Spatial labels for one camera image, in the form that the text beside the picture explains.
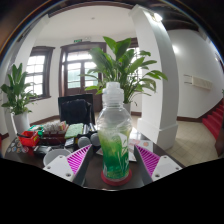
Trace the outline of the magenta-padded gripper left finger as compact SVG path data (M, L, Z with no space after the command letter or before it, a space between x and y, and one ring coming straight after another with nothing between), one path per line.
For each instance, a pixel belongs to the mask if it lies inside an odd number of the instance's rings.
M44 170L82 186L92 155L93 147L92 145L87 145L68 156L58 155L44 167Z

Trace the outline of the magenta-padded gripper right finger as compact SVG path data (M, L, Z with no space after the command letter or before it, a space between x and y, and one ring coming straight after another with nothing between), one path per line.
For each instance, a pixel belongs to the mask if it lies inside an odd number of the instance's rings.
M182 167L168 155L158 156L138 145L134 146L134 156L137 163L140 165L142 180L145 185L182 169Z

